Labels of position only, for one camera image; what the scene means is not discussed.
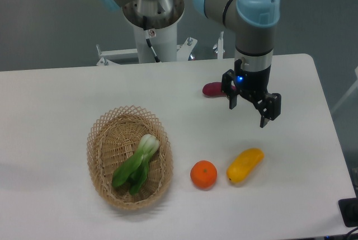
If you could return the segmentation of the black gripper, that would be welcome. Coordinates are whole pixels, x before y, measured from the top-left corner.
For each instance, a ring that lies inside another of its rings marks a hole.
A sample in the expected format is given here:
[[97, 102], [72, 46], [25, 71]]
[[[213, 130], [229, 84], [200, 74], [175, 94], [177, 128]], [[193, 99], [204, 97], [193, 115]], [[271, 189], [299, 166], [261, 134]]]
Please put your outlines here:
[[281, 114], [281, 94], [267, 91], [271, 66], [250, 72], [243, 70], [242, 64], [242, 59], [237, 59], [234, 71], [230, 69], [222, 75], [221, 91], [229, 100], [230, 110], [236, 107], [238, 95], [253, 103], [261, 115], [260, 128], [264, 128], [269, 121]]

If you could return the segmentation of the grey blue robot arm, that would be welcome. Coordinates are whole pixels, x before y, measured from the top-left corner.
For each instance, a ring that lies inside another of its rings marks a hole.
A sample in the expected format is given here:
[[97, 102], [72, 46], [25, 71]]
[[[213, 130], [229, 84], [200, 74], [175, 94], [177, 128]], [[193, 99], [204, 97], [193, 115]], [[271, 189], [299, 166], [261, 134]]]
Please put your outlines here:
[[[178, 60], [177, 23], [184, 13], [183, 0], [101, 0], [111, 10], [122, 10], [136, 33], [141, 63]], [[269, 82], [280, 0], [192, 0], [204, 17], [235, 33], [234, 68], [222, 76], [221, 91], [230, 108], [237, 98], [252, 103], [261, 126], [281, 112], [281, 95], [269, 93]]]

